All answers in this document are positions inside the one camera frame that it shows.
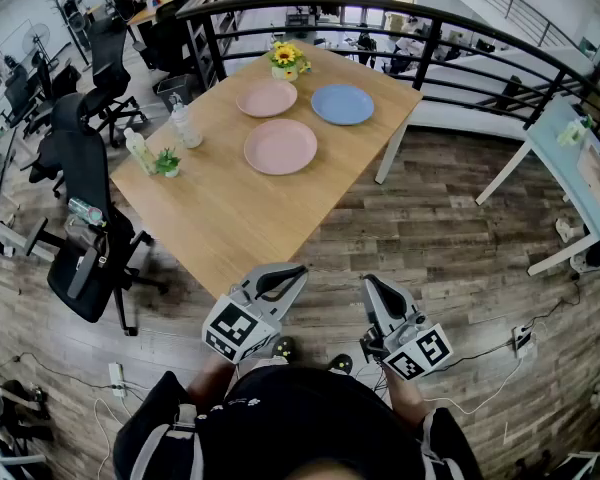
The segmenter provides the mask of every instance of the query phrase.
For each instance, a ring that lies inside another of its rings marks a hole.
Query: plate
[[[306,167],[318,150],[311,129],[292,119],[274,119],[255,128],[244,143],[244,156],[256,171],[291,174]]]
[[[373,100],[353,85],[327,85],[311,97],[316,114],[332,124],[360,124],[373,114]]]
[[[290,109],[298,99],[298,91],[284,80],[261,80],[238,95],[236,105],[251,117],[273,117]]]

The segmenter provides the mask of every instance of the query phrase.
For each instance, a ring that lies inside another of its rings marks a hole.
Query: light blue table
[[[593,145],[600,156],[600,142],[591,130],[587,136],[574,146],[560,146],[558,135],[566,128],[570,121],[578,115],[563,98],[553,99],[545,108],[536,123],[527,131],[527,140],[517,151],[504,169],[496,176],[489,186],[478,196],[476,203],[482,204],[496,190],[502,182],[513,172],[530,150],[542,160],[553,177],[565,191],[567,197],[580,214],[580,217],[589,228],[589,234],[571,244],[553,256],[529,267],[529,275],[557,265],[572,256],[600,242],[600,203],[594,197],[589,185],[578,171],[578,159],[584,145],[588,141]]]

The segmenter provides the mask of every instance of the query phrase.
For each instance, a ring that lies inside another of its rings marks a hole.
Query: black shirt
[[[160,424],[174,422],[178,403],[190,400],[169,372],[118,434],[117,478],[129,478],[148,434]],[[435,435],[427,441],[434,451],[447,448],[443,456],[453,457],[466,480],[480,479],[462,432],[448,411],[438,412],[436,432],[447,446],[439,446]],[[284,480],[302,466],[322,460],[346,466],[367,480],[425,478],[418,436],[369,388],[324,370],[259,368],[245,375],[221,405],[199,416],[196,432],[205,480]],[[145,478],[188,478],[191,462],[180,464],[182,453],[176,448],[160,445]],[[437,478],[450,478],[442,471],[444,462],[438,462],[436,473],[442,474]]]

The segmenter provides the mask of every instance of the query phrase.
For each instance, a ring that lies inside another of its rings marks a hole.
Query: blue plate
[[[311,106],[316,114],[332,124],[360,124],[373,114],[373,100],[352,85],[327,85],[313,93]]]

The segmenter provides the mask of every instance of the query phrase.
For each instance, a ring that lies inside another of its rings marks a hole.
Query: pink plate
[[[244,156],[264,174],[291,174],[307,166],[318,150],[311,129],[292,119],[274,119],[255,128],[244,143]]]
[[[298,91],[284,80],[259,80],[236,98],[238,108],[252,117],[273,117],[290,109]]]

